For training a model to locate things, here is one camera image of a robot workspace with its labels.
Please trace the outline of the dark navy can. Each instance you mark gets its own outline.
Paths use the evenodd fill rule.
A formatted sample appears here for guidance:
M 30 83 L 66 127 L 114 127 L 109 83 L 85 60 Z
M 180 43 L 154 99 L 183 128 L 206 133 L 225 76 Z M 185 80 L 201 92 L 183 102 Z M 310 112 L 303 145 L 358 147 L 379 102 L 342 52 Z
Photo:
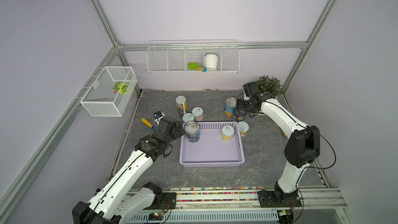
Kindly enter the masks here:
M 247 116 L 247 113 L 246 112 L 241 112 L 241 111 L 236 111 L 235 113 L 234 113 L 234 119 L 236 120 L 236 121 L 243 121 L 244 119 L 245 119 L 245 117 Z

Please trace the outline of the blue soup can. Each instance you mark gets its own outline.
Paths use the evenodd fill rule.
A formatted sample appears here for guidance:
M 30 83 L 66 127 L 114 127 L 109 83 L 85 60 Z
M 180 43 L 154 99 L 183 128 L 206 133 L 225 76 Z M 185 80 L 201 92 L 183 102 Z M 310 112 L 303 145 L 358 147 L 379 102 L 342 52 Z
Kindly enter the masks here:
M 226 99 L 224 114 L 228 117 L 233 117 L 236 112 L 236 102 L 237 99 L 234 97 L 229 97 Z
M 200 139 L 200 125 L 195 122 L 187 122 L 185 125 L 185 136 L 189 142 L 195 143 Z

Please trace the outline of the yellow label small can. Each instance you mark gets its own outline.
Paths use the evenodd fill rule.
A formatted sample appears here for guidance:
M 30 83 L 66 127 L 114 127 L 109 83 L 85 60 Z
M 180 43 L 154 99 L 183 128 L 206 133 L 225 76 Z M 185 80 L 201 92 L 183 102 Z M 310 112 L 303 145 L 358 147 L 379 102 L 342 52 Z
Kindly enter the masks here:
M 222 139 L 223 140 L 231 140 L 235 134 L 235 129 L 231 125 L 225 125 L 222 128 Z

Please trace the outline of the tall colourful can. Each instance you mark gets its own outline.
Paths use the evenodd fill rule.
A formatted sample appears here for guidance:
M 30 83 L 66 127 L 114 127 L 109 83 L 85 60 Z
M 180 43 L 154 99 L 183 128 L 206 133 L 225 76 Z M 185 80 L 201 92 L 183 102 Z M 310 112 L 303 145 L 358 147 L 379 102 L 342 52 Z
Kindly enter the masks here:
M 177 106 L 177 110 L 180 116 L 183 116 L 184 114 L 187 113 L 187 99 L 185 98 L 185 96 L 178 96 L 175 99 L 176 102 L 176 106 Z

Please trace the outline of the lilac plastic basket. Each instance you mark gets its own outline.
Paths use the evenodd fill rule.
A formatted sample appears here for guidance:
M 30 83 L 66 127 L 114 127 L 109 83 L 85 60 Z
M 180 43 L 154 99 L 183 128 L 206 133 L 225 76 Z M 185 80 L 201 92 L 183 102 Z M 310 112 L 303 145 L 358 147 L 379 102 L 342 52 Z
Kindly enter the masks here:
M 235 121 L 199 122 L 200 139 L 192 143 L 181 137 L 179 162 L 185 168 L 239 167 L 245 162 L 238 123 Z M 235 134 L 222 139 L 222 128 L 231 125 Z

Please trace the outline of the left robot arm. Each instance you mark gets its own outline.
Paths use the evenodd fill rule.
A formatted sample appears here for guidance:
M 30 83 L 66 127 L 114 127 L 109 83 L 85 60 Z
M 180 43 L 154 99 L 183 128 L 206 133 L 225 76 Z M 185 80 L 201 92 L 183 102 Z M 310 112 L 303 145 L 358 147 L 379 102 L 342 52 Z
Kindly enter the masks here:
M 182 124 L 169 117 L 158 120 L 150 135 L 139 139 L 127 162 L 117 174 L 87 203 L 78 202 L 72 210 L 75 224 L 124 224 L 138 212 L 161 202 L 162 189 L 145 184 L 135 195 L 124 200 L 136 181 L 160 157 L 166 157 L 170 143 L 185 134 Z

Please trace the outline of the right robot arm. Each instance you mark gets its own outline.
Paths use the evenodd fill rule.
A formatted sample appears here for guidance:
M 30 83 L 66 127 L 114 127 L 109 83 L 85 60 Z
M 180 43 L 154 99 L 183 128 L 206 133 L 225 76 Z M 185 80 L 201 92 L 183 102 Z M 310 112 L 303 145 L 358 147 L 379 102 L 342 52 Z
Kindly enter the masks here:
M 284 132 L 288 139 L 284 149 L 287 162 L 282 176 L 275 184 L 273 195 L 279 202 L 296 198 L 299 182 L 306 169 L 320 155 L 319 129 L 298 120 L 274 98 L 238 99 L 236 110 L 248 114 L 262 112 Z

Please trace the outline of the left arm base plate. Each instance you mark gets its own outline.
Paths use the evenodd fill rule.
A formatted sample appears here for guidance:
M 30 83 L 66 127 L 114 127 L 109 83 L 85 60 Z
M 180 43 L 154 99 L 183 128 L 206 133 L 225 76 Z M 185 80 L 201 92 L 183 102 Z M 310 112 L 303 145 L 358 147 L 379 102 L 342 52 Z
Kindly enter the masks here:
M 151 206 L 145 208 L 145 210 L 152 209 L 175 209 L 177 203 L 177 193 L 174 192 L 163 192 L 161 195 L 156 195 L 154 202 Z

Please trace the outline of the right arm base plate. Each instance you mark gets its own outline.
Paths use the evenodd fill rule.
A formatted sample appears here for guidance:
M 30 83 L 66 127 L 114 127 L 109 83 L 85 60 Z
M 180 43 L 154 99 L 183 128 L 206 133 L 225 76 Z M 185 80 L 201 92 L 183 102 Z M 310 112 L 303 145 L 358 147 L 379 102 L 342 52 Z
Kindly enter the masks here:
M 261 190 L 258 191 L 258 199 L 261 208 L 283 207 L 293 209 L 294 207 L 302 207 L 302 201 L 297 190 L 289 194 L 280 190 Z

